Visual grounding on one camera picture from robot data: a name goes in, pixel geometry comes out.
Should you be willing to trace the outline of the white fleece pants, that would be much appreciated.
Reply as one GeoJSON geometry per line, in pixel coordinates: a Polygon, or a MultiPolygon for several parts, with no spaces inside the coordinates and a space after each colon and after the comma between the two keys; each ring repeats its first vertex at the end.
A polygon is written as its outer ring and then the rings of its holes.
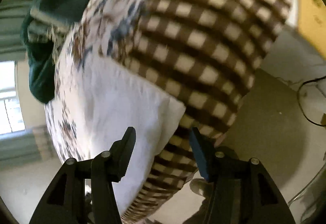
{"type": "Polygon", "coordinates": [[[82,130],[92,157],[110,149],[128,127],[136,131],[127,174],[113,185],[123,214],[147,179],[154,157],[176,131],[185,105],[110,58],[88,58],[78,87],[85,115],[82,130]]]}

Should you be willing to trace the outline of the bright window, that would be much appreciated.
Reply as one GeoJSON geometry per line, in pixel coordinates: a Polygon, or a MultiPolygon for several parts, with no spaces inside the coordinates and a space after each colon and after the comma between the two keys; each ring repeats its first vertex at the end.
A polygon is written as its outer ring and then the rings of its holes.
{"type": "Polygon", "coordinates": [[[1,62],[1,135],[25,130],[16,88],[16,63],[1,62]]]}

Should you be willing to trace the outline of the brown checkered floral blanket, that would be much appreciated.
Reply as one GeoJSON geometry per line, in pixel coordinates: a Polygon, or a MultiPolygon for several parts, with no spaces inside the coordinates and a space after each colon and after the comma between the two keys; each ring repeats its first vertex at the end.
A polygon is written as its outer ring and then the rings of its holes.
{"type": "Polygon", "coordinates": [[[123,223],[158,210],[198,167],[192,128],[214,146],[235,122],[255,72],[287,19],[293,0],[90,0],[70,29],[55,67],[47,125],[61,161],[92,158],[83,132],[79,81],[91,57],[110,58],[185,105],[176,131],[154,157],[123,223]]]}

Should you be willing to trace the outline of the dark green garment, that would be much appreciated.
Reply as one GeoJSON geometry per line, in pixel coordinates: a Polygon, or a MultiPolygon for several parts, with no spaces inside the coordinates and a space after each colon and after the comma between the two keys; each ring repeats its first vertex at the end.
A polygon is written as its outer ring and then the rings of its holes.
{"type": "Polygon", "coordinates": [[[47,104],[55,96],[55,56],[89,0],[34,0],[21,29],[29,64],[29,89],[47,104]]]}

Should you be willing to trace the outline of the grey-green curtain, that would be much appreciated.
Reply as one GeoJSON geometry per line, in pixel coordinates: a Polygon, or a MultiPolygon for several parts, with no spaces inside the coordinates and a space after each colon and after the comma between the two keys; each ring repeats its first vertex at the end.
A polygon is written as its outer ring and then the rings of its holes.
{"type": "Polygon", "coordinates": [[[1,61],[24,60],[20,30],[33,0],[1,1],[1,61]]]}

